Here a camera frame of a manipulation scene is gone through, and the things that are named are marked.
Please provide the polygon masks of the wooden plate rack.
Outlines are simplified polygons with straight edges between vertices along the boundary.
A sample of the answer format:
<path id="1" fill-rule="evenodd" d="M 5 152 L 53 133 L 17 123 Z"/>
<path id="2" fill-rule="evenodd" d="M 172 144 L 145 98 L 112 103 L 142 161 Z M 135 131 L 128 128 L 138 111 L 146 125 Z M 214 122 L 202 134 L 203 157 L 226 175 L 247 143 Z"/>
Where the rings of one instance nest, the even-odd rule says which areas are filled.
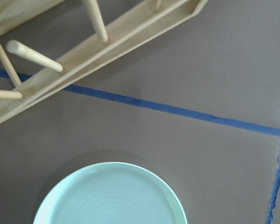
<path id="1" fill-rule="evenodd" d="M 0 124 L 196 16 L 206 3 L 205 0 L 142 1 L 107 25 L 107 43 L 92 35 L 58 59 L 63 72 L 42 69 L 15 88 L 23 94 L 22 99 L 0 99 Z"/>

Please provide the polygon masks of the mint green plate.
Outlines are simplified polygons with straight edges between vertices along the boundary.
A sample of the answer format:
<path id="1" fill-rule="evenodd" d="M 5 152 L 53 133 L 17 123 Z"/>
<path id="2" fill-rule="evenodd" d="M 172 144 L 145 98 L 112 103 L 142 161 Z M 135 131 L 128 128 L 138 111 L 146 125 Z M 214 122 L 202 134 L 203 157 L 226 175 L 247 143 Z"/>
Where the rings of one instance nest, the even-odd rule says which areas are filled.
<path id="1" fill-rule="evenodd" d="M 103 162 L 63 178 L 44 198 L 35 224 L 185 224 L 175 192 L 156 174 Z"/>

